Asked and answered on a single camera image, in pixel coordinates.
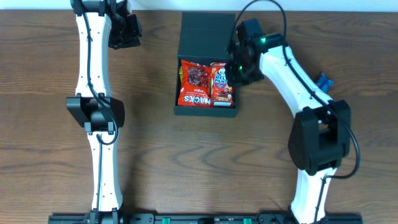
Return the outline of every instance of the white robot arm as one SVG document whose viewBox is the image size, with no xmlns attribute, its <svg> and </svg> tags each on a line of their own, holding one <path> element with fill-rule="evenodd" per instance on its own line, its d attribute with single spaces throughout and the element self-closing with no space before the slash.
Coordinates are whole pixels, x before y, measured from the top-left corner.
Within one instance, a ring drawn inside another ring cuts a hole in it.
<svg viewBox="0 0 398 224">
<path fill-rule="evenodd" d="M 71 4 L 80 37 L 80 73 L 75 97 L 67 98 L 67 108 L 84 127 L 90 142 L 94 174 L 92 210 L 118 211 L 123 204 L 118 133 L 124 124 L 124 106 L 112 98 L 108 47 L 140 45 L 141 26 L 135 15 L 128 16 L 129 1 L 72 0 Z"/>
<path fill-rule="evenodd" d="M 298 178 L 290 209 L 299 223 L 313 223 L 315 217 L 320 221 L 325 217 L 324 204 L 330 184 L 325 177 L 335 174 L 349 150 L 348 133 L 325 105 L 347 123 L 349 107 L 345 101 L 334 102 L 312 82 L 292 49 L 289 46 L 283 49 L 286 43 L 280 34 L 264 35 L 256 19 L 242 22 L 236 33 L 239 43 L 231 41 L 228 48 L 234 58 L 226 65 L 228 85 L 247 85 L 267 77 L 276 86 L 295 118 L 289 153 L 298 167 Z M 328 127 L 319 130 L 320 123 Z"/>
<path fill-rule="evenodd" d="M 312 82 L 310 77 L 301 68 L 293 55 L 292 49 L 286 47 L 286 52 L 288 60 L 290 60 L 294 69 L 319 98 L 324 102 L 332 100 L 329 95 L 322 92 L 321 89 Z M 261 54 L 259 66 L 264 76 L 276 86 L 292 111 L 293 117 L 295 117 L 296 113 L 301 112 L 303 108 L 309 107 L 315 109 L 322 107 L 286 65 L 285 57 L 282 53 L 282 46 L 273 47 L 266 53 Z M 326 175 L 333 175 L 336 170 L 337 168 L 329 167 L 318 171 L 315 175 L 309 175 L 307 171 L 298 169 L 296 194 L 291 204 L 291 210 L 299 223 L 313 222 L 315 212 L 317 211 L 315 208 L 317 207 L 319 192 L 322 187 L 321 178 Z M 317 221 L 325 216 L 324 204 L 329 183 L 330 179 L 328 179 L 325 184 Z"/>
</svg>

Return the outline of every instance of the black bracket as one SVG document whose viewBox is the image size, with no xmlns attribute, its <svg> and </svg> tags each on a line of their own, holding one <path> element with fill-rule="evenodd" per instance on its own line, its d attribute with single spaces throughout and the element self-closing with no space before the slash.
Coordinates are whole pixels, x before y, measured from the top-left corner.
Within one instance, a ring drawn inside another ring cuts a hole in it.
<svg viewBox="0 0 398 224">
<path fill-rule="evenodd" d="M 229 86 L 248 85 L 264 79 L 260 70 L 261 54 L 282 45 L 280 34 L 265 35 L 257 19 L 243 21 L 236 27 L 238 41 L 227 46 L 233 60 L 225 65 L 225 75 Z"/>
<path fill-rule="evenodd" d="M 109 134 L 113 134 L 114 125 L 109 110 L 115 115 L 118 127 L 123 127 L 123 102 L 112 97 L 103 97 L 101 94 L 99 96 L 103 100 L 105 108 L 94 98 L 81 97 L 80 94 L 77 94 L 76 97 L 67 97 L 67 109 L 77 123 L 89 134 L 93 131 L 107 131 Z"/>
<path fill-rule="evenodd" d="M 142 28 L 138 17 L 127 11 L 127 1 L 116 3 L 116 0 L 82 1 L 70 0 L 73 12 L 81 16 L 86 12 L 97 12 L 99 16 L 105 14 L 112 22 L 109 35 L 108 47 L 113 49 L 140 46 L 139 40 L 142 37 Z"/>
<path fill-rule="evenodd" d="M 329 106 L 350 127 L 351 111 L 344 101 L 330 101 Z M 319 122 L 327 124 L 320 130 Z M 329 167 L 339 167 L 349 153 L 349 134 L 337 119 L 324 107 L 306 107 L 294 118 L 289 137 L 289 153 L 293 163 L 309 175 Z"/>
</svg>

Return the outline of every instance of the red snack bag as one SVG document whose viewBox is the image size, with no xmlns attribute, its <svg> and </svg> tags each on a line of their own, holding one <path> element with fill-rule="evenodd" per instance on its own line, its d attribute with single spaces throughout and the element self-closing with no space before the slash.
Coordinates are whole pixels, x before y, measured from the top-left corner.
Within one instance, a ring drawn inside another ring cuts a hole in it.
<svg viewBox="0 0 398 224">
<path fill-rule="evenodd" d="M 211 105 L 233 107 L 234 88 L 228 86 L 224 66 L 225 63 L 211 64 Z"/>
<path fill-rule="evenodd" d="M 181 61 L 182 82 L 179 106 L 196 106 L 209 108 L 211 68 L 197 63 Z"/>
</svg>

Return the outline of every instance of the wood grain surface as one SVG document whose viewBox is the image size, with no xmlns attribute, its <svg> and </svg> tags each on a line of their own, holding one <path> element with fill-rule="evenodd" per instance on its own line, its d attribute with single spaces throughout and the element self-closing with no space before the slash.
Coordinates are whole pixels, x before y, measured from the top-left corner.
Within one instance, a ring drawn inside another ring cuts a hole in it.
<svg viewBox="0 0 398 224">
<path fill-rule="evenodd" d="M 128 211 L 285 210 L 297 170 L 292 115 L 270 81 L 241 89 L 236 118 L 174 116 L 181 12 L 139 11 L 142 46 L 109 50 L 114 97 L 124 102 L 119 176 Z M 248 12 L 266 32 L 278 12 Z M 308 74 L 335 81 L 362 147 L 358 174 L 333 180 L 326 210 L 365 223 L 398 222 L 398 14 L 288 12 L 288 41 Z M 65 107 L 78 79 L 72 11 L 0 11 L 0 223 L 47 223 L 91 209 L 86 134 Z M 351 147 L 339 174 L 354 164 Z"/>
</svg>

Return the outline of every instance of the black container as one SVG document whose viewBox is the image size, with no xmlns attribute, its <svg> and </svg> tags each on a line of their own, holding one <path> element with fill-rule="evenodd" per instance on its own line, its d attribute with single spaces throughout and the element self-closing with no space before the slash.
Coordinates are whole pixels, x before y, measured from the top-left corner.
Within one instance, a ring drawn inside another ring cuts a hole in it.
<svg viewBox="0 0 398 224">
<path fill-rule="evenodd" d="M 235 117 L 238 113 L 238 89 L 234 92 L 233 108 L 197 108 L 178 106 L 181 80 L 178 70 L 181 60 L 210 66 L 212 62 L 229 62 L 226 53 L 235 14 L 183 12 L 180 45 L 178 46 L 177 89 L 175 91 L 174 115 Z"/>
</svg>

